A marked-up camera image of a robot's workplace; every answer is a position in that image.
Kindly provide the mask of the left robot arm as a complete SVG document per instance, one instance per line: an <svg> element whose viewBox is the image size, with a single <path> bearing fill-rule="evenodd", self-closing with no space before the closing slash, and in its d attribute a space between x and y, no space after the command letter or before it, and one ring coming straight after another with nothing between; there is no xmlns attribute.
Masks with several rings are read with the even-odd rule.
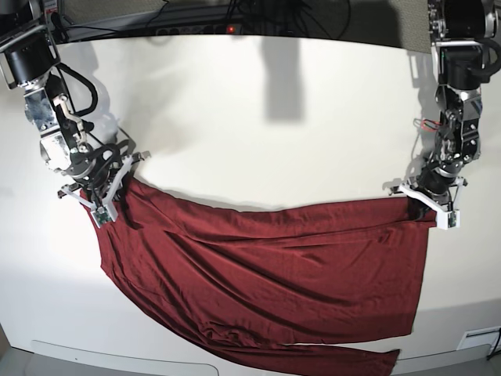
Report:
<svg viewBox="0 0 501 376"><path fill-rule="evenodd" d="M434 212L436 226L449 230L460 226L461 170L481 156L481 87L500 70L499 15L493 1L429 1L427 13L440 116L421 124L434 132L434 146L418 175L391 192L410 199L416 219Z"/></svg>

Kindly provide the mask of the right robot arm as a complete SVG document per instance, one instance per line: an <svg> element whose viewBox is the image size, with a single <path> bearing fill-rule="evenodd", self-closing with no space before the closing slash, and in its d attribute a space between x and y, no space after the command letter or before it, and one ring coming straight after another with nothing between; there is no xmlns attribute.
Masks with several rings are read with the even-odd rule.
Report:
<svg viewBox="0 0 501 376"><path fill-rule="evenodd" d="M117 203L134 164L130 139L103 143L85 120L98 104L93 83L60 58L41 1L1 3L1 72L8 89L23 90L24 113L40 136L40 154L55 173L72 178L58 196L73 197L101 227L117 220Z"/></svg>

